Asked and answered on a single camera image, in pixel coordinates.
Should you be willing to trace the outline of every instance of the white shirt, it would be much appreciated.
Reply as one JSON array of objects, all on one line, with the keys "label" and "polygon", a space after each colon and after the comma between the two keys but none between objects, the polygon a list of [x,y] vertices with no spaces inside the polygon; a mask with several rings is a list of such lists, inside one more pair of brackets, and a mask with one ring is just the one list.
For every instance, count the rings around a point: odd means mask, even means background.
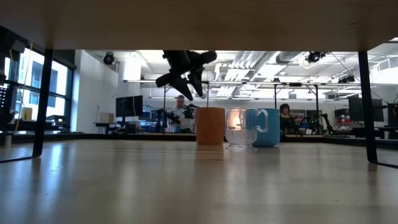
[{"label": "white shirt", "polygon": [[180,121],[180,129],[191,129],[193,131],[193,119],[185,118],[184,108],[175,108],[172,112],[174,115],[180,117],[178,120]]}]

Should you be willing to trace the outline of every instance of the orange mug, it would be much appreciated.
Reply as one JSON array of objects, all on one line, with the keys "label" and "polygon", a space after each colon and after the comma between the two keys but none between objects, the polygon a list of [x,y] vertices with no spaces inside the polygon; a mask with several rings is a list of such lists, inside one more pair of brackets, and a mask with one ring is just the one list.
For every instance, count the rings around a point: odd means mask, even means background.
[{"label": "orange mug", "polygon": [[198,145],[222,145],[225,135],[225,109],[197,108],[195,110],[195,127]]}]

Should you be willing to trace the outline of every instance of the mug handle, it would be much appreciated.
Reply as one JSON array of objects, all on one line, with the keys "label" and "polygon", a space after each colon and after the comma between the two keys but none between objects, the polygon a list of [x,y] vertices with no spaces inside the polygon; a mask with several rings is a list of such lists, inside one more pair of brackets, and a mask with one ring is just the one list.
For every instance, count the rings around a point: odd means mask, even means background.
[{"label": "mug handle", "polygon": [[264,113],[264,115],[266,116],[266,120],[265,120],[265,125],[266,127],[264,129],[262,129],[259,125],[256,126],[256,129],[261,132],[261,133],[266,133],[268,131],[268,112],[264,109],[258,109],[257,110],[257,117],[261,114]]}]

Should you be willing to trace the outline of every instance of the man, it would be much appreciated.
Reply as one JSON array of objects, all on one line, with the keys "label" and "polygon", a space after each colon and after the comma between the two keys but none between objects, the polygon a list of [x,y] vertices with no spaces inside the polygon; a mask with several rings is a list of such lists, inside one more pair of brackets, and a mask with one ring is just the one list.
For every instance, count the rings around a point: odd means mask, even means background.
[{"label": "man", "polygon": [[183,95],[179,95],[177,97],[177,104],[175,109],[173,110],[174,115],[180,117],[180,133],[192,133],[193,132],[193,120],[185,118],[184,112],[184,102],[185,98]]}]

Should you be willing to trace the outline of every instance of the woman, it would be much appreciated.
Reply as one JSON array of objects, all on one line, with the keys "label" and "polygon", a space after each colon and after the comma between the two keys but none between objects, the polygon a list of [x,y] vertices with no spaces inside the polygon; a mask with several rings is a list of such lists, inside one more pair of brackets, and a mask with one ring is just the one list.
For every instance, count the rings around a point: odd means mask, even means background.
[{"label": "woman", "polygon": [[280,130],[283,133],[287,133],[290,129],[294,128],[295,122],[290,115],[290,107],[287,103],[284,103],[279,108],[280,111]]}]

